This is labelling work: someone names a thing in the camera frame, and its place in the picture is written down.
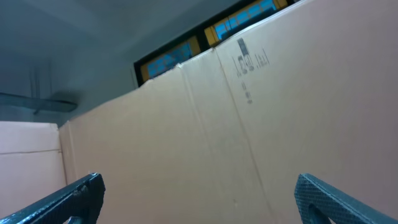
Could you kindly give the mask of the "brown cardboard side panel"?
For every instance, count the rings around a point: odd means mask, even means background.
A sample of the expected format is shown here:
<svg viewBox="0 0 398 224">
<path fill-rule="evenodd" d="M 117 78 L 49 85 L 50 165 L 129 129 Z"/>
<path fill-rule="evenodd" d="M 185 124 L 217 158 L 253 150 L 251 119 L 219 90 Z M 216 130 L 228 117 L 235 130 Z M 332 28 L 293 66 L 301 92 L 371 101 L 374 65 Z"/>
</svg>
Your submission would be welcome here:
<svg viewBox="0 0 398 224">
<path fill-rule="evenodd" d="M 67 185 L 58 126 L 1 122 L 1 217 Z"/>
</svg>

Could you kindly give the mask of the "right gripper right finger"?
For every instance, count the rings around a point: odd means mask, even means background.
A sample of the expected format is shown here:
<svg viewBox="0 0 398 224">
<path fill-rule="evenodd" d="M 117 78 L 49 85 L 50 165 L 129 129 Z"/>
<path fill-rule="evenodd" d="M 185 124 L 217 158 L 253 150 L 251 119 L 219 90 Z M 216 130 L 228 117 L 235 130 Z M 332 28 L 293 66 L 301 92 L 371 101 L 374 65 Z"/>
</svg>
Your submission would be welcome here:
<svg viewBox="0 0 398 224">
<path fill-rule="evenodd" d="M 397 224 L 311 174 L 298 176 L 294 197 L 303 224 Z"/>
</svg>

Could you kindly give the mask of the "grey ceiling pipe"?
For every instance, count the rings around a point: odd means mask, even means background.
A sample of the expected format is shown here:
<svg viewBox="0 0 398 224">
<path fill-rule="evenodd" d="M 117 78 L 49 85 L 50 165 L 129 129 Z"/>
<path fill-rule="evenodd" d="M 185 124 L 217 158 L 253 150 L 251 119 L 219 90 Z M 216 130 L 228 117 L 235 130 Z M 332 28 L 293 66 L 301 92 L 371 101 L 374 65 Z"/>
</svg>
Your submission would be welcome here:
<svg viewBox="0 0 398 224">
<path fill-rule="evenodd" d="M 67 113 L 75 110 L 78 106 L 76 103 L 64 100 L 31 98 L 8 93 L 1 93 L 1 105 L 28 108 L 34 110 L 34 114 L 42 110 Z"/>
</svg>

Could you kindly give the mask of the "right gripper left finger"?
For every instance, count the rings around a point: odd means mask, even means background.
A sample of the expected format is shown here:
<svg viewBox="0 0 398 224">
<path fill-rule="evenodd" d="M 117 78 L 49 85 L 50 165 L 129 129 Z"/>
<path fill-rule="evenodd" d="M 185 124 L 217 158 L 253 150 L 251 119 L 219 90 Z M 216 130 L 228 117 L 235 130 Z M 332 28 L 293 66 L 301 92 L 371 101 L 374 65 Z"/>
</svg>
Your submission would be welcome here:
<svg viewBox="0 0 398 224">
<path fill-rule="evenodd" d="M 87 223 L 95 224 L 104 201 L 105 185 L 92 173 L 1 219 L 2 224 Z"/>
</svg>

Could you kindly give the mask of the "yellow-framed window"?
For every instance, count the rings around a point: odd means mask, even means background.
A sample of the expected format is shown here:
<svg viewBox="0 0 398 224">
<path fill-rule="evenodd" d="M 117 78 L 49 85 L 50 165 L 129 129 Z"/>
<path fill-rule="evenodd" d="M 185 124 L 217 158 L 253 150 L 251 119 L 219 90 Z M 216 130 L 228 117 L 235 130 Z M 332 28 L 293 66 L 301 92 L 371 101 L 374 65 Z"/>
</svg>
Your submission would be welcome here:
<svg viewBox="0 0 398 224">
<path fill-rule="evenodd" d="M 239 30 L 259 22 L 293 4 L 286 1 L 226 1 L 221 9 L 216 7 L 221 1 L 203 1 L 186 13 L 186 19 L 175 19 L 171 25 L 157 33 L 165 35 L 177 24 L 193 22 L 182 31 L 174 32 L 168 41 L 156 46 L 145 56 L 134 61 L 132 72 L 136 85 L 142 86 L 151 78 L 170 70 L 174 65 L 215 47 Z"/>
</svg>

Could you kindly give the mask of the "brown cardboard back panel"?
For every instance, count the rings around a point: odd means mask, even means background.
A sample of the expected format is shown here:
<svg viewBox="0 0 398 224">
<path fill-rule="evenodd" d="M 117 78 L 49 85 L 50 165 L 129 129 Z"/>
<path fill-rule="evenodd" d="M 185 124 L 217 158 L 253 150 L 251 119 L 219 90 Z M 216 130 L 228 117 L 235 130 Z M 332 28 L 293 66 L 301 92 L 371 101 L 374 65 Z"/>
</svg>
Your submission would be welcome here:
<svg viewBox="0 0 398 224">
<path fill-rule="evenodd" d="M 397 216 L 397 1 L 300 1 L 60 128 L 100 223 L 299 223 L 309 173 Z"/>
</svg>

